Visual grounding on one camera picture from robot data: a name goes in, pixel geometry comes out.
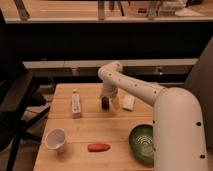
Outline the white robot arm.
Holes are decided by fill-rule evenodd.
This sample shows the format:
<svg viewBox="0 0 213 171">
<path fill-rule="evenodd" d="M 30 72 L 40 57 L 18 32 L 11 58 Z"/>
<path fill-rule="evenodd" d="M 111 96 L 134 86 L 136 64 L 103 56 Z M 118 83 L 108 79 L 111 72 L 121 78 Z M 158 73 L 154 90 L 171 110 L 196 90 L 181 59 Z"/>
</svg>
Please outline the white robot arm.
<svg viewBox="0 0 213 171">
<path fill-rule="evenodd" d="M 154 171 L 209 171 L 202 109 L 188 90 L 166 88 L 122 73 L 119 61 L 103 65 L 101 95 L 121 88 L 153 107 Z"/>
</svg>

